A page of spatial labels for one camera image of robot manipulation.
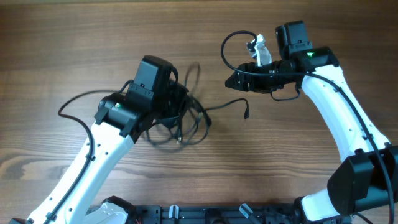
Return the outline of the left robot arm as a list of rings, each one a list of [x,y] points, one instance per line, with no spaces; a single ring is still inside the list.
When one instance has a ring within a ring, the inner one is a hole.
[[[132,149],[153,122],[172,118],[178,106],[173,94],[177,69],[168,61],[146,55],[133,80],[103,98],[88,139],[51,194],[28,216],[11,223],[134,223],[135,208],[117,197],[88,209],[115,165]]]

